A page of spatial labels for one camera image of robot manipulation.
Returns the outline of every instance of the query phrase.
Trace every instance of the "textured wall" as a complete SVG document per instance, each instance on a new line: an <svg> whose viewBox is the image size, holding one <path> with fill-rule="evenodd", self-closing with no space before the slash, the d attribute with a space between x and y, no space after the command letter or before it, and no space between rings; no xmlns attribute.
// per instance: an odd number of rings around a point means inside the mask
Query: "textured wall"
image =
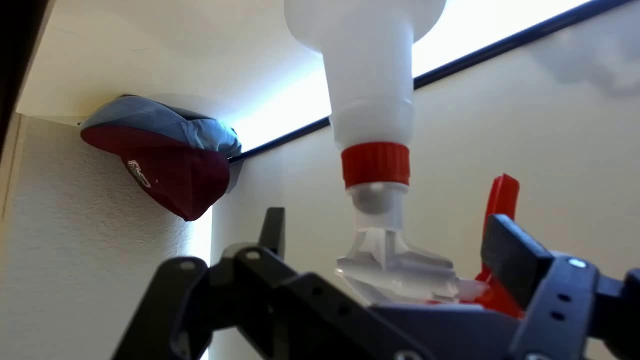
<svg viewBox="0 0 640 360"><path fill-rule="evenodd" d="M639 266L639 15L629 3L418 90L407 237L475 276L492 179L507 172L522 182L516 219L543 244L618 278ZM212 259L285 206L287 263L350 291L334 274L353 243L340 171L330 129L245 161L214 205ZM211 354L257 358L233 331Z"/></svg>
<svg viewBox="0 0 640 360"><path fill-rule="evenodd" d="M156 266L209 259L193 223L148 197L75 127L29 120L0 263L3 359L107 359Z"/></svg>

